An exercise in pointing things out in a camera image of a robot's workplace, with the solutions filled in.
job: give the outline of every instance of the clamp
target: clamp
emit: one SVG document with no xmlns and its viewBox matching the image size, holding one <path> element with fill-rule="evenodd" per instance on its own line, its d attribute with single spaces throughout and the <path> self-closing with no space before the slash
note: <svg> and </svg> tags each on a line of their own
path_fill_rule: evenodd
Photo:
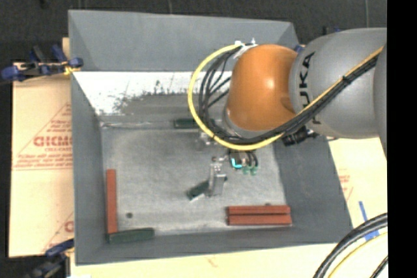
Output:
<svg viewBox="0 0 417 278">
<path fill-rule="evenodd" d="M 73 247 L 74 239 L 69 239 L 48 249 L 45 252 L 48 260 L 33 269 L 31 273 L 25 274 L 23 278 L 51 278 L 62 268 L 69 270 L 69 257 L 65 252 Z"/>
<path fill-rule="evenodd" d="M 54 59 L 48 60 L 39 46 L 33 46 L 29 52 L 29 62 L 5 67 L 0 72 L 1 79 L 24 81 L 34 77 L 71 73 L 84 65 L 81 58 L 67 59 L 64 51 L 57 44 L 54 44 L 51 50 Z"/>
</svg>

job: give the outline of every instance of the kuka logo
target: kuka logo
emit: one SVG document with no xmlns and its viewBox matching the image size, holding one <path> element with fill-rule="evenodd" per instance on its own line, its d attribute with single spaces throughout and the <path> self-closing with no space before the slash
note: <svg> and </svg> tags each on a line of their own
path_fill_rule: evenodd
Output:
<svg viewBox="0 0 417 278">
<path fill-rule="evenodd" d="M 307 107 L 310 104 L 310 98 L 308 96 L 308 84 L 307 84 L 307 76 L 308 76 L 308 68 L 311 58 L 314 56 L 314 52 L 310 53 L 309 55 L 304 57 L 304 60 L 302 61 L 302 69 L 300 71 L 300 84 L 298 85 L 298 88 L 300 89 L 300 98 L 304 99 L 305 102 L 303 103 L 303 107 Z M 312 123 L 314 124 L 321 124 L 315 117 L 312 118 Z"/>
</svg>

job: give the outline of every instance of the yellow cable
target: yellow cable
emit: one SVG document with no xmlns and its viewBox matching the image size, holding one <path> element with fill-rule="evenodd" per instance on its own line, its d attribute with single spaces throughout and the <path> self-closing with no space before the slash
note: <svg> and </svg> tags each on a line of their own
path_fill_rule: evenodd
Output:
<svg viewBox="0 0 417 278">
<path fill-rule="evenodd" d="M 382 237 L 386 236 L 386 235 L 388 235 L 388 232 L 384 232 L 384 233 L 366 241 L 365 243 L 362 243 L 361 245 L 359 245 L 355 249 L 353 249 L 343 260 L 340 261 L 340 263 L 332 270 L 332 272 L 330 272 L 330 274 L 328 275 L 328 278 L 332 278 L 350 258 L 352 258 L 353 256 L 355 256 L 355 254 L 357 254 L 358 251 L 360 251 L 361 249 L 363 249 L 367 245 L 375 243 L 376 241 L 381 242 Z"/>
<path fill-rule="evenodd" d="M 224 147 L 230 148 L 232 150 L 257 150 L 258 148 L 262 148 L 264 146 L 269 145 L 270 143 L 273 143 L 275 140 L 279 139 L 280 137 L 282 137 L 284 135 L 284 133 L 280 133 L 279 135 L 275 135 L 271 138 L 265 139 L 263 141 L 260 141 L 259 143 L 256 144 L 248 144 L 248 145 L 236 145 L 233 143 L 229 143 L 228 141 L 225 141 L 219 137 L 217 137 L 213 131 L 211 131 L 204 123 L 203 121 L 198 117 L 197 111 L 195 110 L 194 107 L 194 103 L 193 103 L 193 89 L 194 89 L 194 84 L 197 81 L 198 75 L 200 74 L 200 72 L 202 71 L 202 69 L 213 59 L 215 59 L 217 56 L 221 55 L 222 53 L 231 51 L 233 49 L 237 49 L 238 47 L 240 47 L 241 44 L 232 44 L 230 46 L 226 46 L 222 49 L 219 49 L 217 51 L 215 51 L 214 53 L 212 53 L 211 55 L 209 55 L 204 61 L 202 61 L 200 63 L 200 65 L 195 69 L 191 80 L 190 80 L 190 84 L 188 86 L 188 107 L 190 109 L 190 112 L 195 120 L 195 122 L 198 124 L 198 126 L 200 127 L 200 129 L 205 132 L 210 138 L 212 138 L 213 140 L 215 140 L 217 143 L 223 145 Z M 371 53 L 369 56 L 367 56 L 362 62 L 360 62 L 358 65 L 356 65 L 355 67 L 353 67 L 350 71 L 348 71 L 345 76 L 348 76 L 349 74 L 351 74 L 352 72 L 354 72 L 355 70 L 357 70 L 359 67 L 361 67 L 363 64 L 365 64 L 366 62 L 370 61 L 372 58 L 376 57 L 378 54 L 381 53 L 383 49 L 383 46 L 380 47 L 378 50 L 375 50 L 373 53 Z M 305 107 L 303 110 L 301 110 L 297 115 L 299 116 L 299 114 L 307 111 L 308 109 L 312 108 L 324 95 L 326 95 L 330 90 L 332 90 L 336 85 L 338 85 L 339 83 L 341 83 L 343 81 L 343 77 L 341 77 L 340 79 L 338 79 L 332 86 L 330 86 L 328 89 L 326 89 L 323 93 L 321 93 L 318 97 L 316 97 L 316 99 L 314 99 L 307 107 Z"/>
</svg>

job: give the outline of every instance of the green block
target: green block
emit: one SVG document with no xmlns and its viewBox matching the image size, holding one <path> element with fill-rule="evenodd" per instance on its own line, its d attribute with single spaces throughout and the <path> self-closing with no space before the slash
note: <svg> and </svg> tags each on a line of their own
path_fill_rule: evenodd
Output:
<svg viewBox="0 0 417 278">
<path fill-rule="evenodd" d="M 124 243 L 150 240 L 155 237 L 155 230 L 152 227 L 144 229 L 132 229 L 124 230 L 122 232 L 116 232 L 107 234 L 108 243 Z"/>
</svg>

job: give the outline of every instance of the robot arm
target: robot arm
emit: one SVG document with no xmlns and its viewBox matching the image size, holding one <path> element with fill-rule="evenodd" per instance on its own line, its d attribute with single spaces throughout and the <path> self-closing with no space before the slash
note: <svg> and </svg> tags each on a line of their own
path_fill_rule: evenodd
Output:
<svg viewBox="0 0 417 278">
<path fill-rule="evenodd" d="M 306 126 L 330 137 L 379 136 L 386 154 L 385 45 L 386 29 L 352 29 L 322 36 L 298 54 L 273 44 L 223 48 L 194 73 L 190 111 L 204 132 L 233 150 L 254 150 Z M 218 72 L 238 50 L 219 126 L 210 117 L 210 99 L 216 85 L 225 84 Z M 194 81 L 211 61 L 197 112 Z"/>
</svg>

